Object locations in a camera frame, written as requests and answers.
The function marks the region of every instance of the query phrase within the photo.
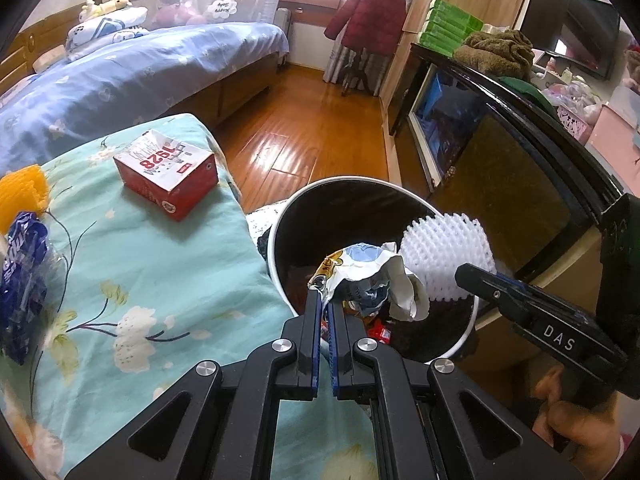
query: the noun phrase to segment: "coat rack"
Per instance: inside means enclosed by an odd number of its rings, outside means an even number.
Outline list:
[[[356,51],[356,55],[353,58],[353,61],[342,67],[340,72],[338,72],[338,81],[342,81],[343,97],[349,92],[349,88],[351,88],[354,80],[356,81],[355,88],[357,88],[358,85],[362,83],[362,86],[364,86],[364,91],[367,94],[373,95],[373,92],[369,87],[369,77],[365,72],[369,63],[369,59],[371,58],[371,54],[367,52],[366,57],[364,57],[363,63],[363,51],[364,49]]]

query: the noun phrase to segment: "person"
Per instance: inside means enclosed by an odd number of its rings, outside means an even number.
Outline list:
[[[560,377],[564,367],[556,365],[538,381],[534,396],[545,401],[532,430],[550,446],[554,431],[578,445],[570,461],[586,480],[602,480],[616,465],[630,437],[620,432],[618,393],[596,412],[561,400]]]

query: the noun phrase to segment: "triangular cutout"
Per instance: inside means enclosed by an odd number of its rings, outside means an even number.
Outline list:
[[[129,447],[154,460],[164,460],[190,402],[191,395],[188,392],[178,394],[154,418],[131,435]]]
[[[469,392],[460,392],[460,401],[474,430],[482,455],[487,460],[494,460],[520,445],[519,437],[475,396]]]

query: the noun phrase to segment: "patterned curtain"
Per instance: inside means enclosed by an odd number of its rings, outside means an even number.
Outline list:
[[[406,0],[407,9],[411,5],[411,2],[412,0]],[[337,83],[338,72],[340,72],[340,69],[343,66],[349,64],[355,56],[354,52],[351,52],[348,48],[342,46],[342,36],[344,35],[345,29],[346,27],[335,40],[334,49],[331,52],[331,56],[329,56],[329,63],[324,70],[323,79],[327,83]],[[388,70],[390,63],[391,58],[378,56],[377,54],[372,54],[369,62],[367,63],[365,72],[369,77],[369,87],[373,90],[373,95],[375,96],[380,93],[380,87],[385,79],[386,71]]]

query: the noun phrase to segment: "puffer jacket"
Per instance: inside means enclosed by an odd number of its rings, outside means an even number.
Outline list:
[[[342,44],[351,50],[392,56],[406,19],[405,0],[347,0],[329,22],[324,35],[335,40],[347,25]]]

